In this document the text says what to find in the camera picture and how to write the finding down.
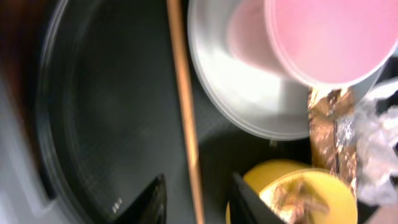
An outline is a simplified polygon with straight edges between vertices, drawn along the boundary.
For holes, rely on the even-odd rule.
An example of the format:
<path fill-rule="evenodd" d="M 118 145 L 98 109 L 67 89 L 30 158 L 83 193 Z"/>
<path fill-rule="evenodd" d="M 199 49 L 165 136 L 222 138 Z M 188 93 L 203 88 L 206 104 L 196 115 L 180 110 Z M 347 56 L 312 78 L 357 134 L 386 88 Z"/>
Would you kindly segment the yellow plastic bowl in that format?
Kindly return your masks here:
<path fill-rule="evenodd" d="M 271 160 L 258 164 L 241 177 L 270 209 L 277 184 L 302 179 L 330 208 L 327 215 L 313 212 L 314 224 L 358 222 L 354 195 L 342 180 L 327 170 L 290 160 Z M 229 202 L 226 207 L 226 222 L 230 223 Z"/>

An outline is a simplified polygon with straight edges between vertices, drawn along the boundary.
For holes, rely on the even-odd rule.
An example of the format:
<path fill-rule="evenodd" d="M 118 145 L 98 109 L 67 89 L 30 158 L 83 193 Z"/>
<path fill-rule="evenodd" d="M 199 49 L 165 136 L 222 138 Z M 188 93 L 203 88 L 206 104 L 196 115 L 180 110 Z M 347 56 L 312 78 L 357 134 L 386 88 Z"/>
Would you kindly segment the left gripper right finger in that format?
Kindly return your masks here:
<path fill-rule="evenodd" d="M 238 173 L 231 178 L 230 224 L 284 224 Z"/>

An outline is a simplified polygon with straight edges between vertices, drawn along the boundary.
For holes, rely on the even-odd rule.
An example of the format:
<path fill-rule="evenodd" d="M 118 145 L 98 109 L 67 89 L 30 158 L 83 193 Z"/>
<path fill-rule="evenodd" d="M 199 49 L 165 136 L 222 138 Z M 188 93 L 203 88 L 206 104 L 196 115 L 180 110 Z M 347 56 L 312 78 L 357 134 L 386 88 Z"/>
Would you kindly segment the pink plastic cup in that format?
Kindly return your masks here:
<path fill-rule="evenodd" d="M 234 58 L 308 86 L 351 86 L 397 47 L 397 0 L 242 1 L 228 24 Z"/>

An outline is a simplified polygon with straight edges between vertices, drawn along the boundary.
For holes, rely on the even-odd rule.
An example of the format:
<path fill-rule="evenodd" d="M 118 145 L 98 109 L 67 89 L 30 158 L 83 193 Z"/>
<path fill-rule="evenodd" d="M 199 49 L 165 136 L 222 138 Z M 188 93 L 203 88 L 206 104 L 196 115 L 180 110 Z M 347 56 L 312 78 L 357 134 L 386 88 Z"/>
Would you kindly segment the food scraps pile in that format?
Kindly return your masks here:
<path fill-rule="evenodd" d="M 285 223 L 315 223 L 313 212 L 327 215 L 330 208 L 302 179 L 277 184 L 271 210 Z"/>

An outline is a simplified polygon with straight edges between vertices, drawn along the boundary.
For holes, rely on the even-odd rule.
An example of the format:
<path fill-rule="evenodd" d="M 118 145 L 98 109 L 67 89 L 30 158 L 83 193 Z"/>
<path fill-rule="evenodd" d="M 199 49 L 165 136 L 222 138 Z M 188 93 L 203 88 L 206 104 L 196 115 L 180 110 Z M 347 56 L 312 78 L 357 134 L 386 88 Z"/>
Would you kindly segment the wooden chopstick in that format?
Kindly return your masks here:
<path fill-rule="evenodd" d="M 177 76 L 178 96 L 182 116 L 185 151 L 190 176 L 195 220 L 205 224 L 205 210 L 201 186 L 201 172 L 198 151 L 195 113 L 193 107 L 192 84 L 190 79 L 189 60 L 185 43 L 184 20 L 180 0 L 167 0 L 170 36 Z"/>

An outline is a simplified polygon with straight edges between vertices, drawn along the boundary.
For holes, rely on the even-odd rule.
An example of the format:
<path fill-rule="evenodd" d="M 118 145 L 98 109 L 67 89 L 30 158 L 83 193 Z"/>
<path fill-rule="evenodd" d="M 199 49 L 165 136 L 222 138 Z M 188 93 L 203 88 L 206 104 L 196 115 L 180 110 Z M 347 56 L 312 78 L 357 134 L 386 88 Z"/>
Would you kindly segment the white paper napkin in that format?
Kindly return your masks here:
<path fill-rule="evenodd" d="M 357 105 L 354 132 L 358 157 L 357 197 L 368 205 L 397 202 L 397 106 L 377 111 L 377 103 L 397 93 L 397 78 L 377 84 Z"/>

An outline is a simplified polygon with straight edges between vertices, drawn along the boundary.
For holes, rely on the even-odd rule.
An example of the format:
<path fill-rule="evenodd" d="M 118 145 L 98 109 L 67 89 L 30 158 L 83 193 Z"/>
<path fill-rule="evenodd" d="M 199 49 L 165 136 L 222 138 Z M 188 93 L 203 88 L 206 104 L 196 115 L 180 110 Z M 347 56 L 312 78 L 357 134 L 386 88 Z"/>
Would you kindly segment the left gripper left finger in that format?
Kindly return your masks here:
<path fill-rule="evenodd" d="M 167 188 L 163 174 L 158 175 L 113 221 L 113 224 L 166 224 Z"/>

